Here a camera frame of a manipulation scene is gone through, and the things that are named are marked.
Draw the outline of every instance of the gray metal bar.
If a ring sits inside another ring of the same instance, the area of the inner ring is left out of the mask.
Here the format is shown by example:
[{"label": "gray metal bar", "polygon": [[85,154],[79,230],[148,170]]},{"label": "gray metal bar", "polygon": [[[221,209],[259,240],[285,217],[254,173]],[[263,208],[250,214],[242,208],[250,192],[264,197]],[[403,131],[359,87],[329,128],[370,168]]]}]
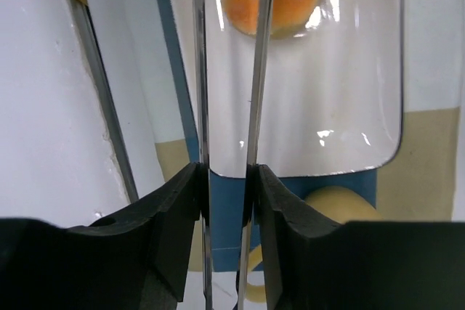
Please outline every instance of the gray metal bar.
[{"label": "gray metal bar", "polygon": [[273,0],[259,0],[259,18],[256,26],[254,75],[252,81],[250,119],[248,125],[246,191],[244,195],[240,266],[238,283],[238,310],[244,310],[247,286],[247,265],[250,253],[251,220],[254,210],[252,172],[256,167],[260,120],[262,116],[264,78],[267,69],[268,41],[272,20]]},{"label": "gray metal bar", "polygon": [[202,252],[203,252],[203,294],[205,309],[213,309],[211,290],[211,230],[210,230],[210,152],[209,152],[209,94],[206,60],[205,0],[193,0],[193,21],[195,40],[195,77],[197,82],[198,146],[201,163],[201,191],[208,197],[201,198]]}]

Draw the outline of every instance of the white tray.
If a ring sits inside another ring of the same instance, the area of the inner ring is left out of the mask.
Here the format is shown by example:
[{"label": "white tray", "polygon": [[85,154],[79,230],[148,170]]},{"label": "white tray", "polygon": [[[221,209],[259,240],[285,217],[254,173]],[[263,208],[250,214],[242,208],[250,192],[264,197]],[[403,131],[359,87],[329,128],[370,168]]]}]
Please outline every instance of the white tray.
[{"label": "white tray", "polygon": [[[171,0],[197,110],[192,0]],[[206,0],[211,170],[243,178],[254,40]],[[258,162],[278,176],[375,168],[400,143],[402,0],[321,0],[306,36],[271,40]]]}]

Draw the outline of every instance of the yellow curved object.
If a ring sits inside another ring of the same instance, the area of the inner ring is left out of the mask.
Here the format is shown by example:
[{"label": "yellow curved object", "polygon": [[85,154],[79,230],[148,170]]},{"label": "yellow curved object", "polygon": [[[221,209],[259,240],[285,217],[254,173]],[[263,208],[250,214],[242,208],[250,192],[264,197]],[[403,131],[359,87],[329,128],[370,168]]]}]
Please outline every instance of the yellow curved object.
[{"label": "yellow curved object", "polygon": [[[343,187],[324,187],[305,198],[305,203],[324,216],[340,224],[348,221],[379,221],[381,214],[365,199],[352,190]],[[262,246],[257,246],[248,255],[247,272],[254,270],[263,260]],[[254,303],[265,303],[264,285],[247,282],[246,299]]]}]

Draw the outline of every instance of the tan patch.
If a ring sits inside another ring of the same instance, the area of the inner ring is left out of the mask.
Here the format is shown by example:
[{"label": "tan patch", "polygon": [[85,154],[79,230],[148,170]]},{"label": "tan patch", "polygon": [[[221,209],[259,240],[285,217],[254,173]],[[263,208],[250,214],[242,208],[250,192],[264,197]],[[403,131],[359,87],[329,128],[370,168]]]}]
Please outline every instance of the tan patch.
[{"label": "tan patch", "polygon": [[[170,180],[189,163],[189,153],[184,139],[172,142],[156,143],[158,162],[165,181]],[[202,226],[197,221],[194,226],[192,246],[190,249],[189,271],[202,271]]]},{"label": "tan patch", "polygon": [[376,207],[385,219],[451,219],[459,114],[459,107],[404,114],[400,151],[378,170]]}]

